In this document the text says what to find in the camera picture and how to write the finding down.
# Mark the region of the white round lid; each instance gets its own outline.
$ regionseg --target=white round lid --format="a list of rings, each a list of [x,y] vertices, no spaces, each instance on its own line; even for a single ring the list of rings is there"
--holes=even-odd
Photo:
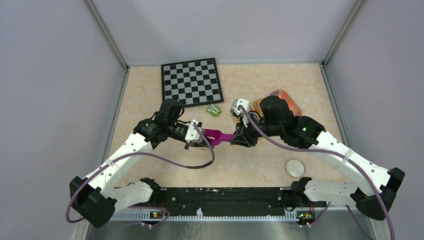
[[[305,166],[297,159],[290,159],[285,163],[285,170],[290,176],[298,178],[305,173]]]

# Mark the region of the purple spoon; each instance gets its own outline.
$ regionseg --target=purple spoon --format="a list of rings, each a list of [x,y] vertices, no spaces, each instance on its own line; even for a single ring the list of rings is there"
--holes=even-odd
[[[231,142],[236,137],[235,134],[226,134],[215,129],[205,129],[204,135],[209,139],[212,146],[217,146],[222,142]]]

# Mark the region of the green toy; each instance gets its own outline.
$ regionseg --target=green toy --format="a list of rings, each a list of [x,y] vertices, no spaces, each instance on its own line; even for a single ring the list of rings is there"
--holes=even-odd
[[[212,117],[218,117],[223,111],[221,111],[221,108],[219,108],[218,106],[211,104],[206,109],[206,112],[212,115]]]

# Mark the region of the orange object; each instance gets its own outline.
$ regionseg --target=orange object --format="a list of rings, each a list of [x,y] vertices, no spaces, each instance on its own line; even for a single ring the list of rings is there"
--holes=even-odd
[[[271,92],[271,94],[269,94],[270,96],[278,96],[280,99],[284,99],[287,102],[288,105],[288,109],[290,109],[291,111],[293,111],[293,114],[295,116],[301,116],[302,115],[302,110],[298,107],[298,105],[295,103],[295,101],[293,101],[293,99],[289,96],[289,94],[284,91],[284,90],[275,90],[273,92]],[[262,109],[260,107],[260,103],[262,101],[262,99],[264,99],[264,97],[261,97],[257,100],[255,100],[252,105],[251,105],[251,109],[257,111],[262,117],[264,116],[264,114],[262,113]]]

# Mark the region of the beige tabletop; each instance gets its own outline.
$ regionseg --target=beige tabletop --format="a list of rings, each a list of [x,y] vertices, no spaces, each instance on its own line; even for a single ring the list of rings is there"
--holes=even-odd
[[[216,104],[222,109],[221,115],[212,117],[205,112],[207,106],[202,105],[186,108],[181,120],[196,119],[203,122],[204,128],[219,129],[231,134],[236,125],[230,114],[233,99],[243,98],[253,102],[274,90],[282,89],[297,103],[303,115],[314,118],[336,138],[341,139],[317,63],[218,65],[218,73],[225,99]],[[137,123],[151,117],[161,103],[161,67],[131,67],[110,154],[122,145]],[[203,169],[186,169],[143,157],[120,185],[148,177],[155,179],[162,187],[288,187],[299,179],[288,175],[285,169],[286,162],[293,158],[304,164],[303,177],[337,182],[347,180],[319,158],[280,149],[265,139],[259,139],[258,144],[252,148],[224,142],[214,150],[215,162]],[[153,153],[191,166],[202,165],[211,159],[208,148],[191,147],[184,150],[183,142],[171,138],[161,143]]]

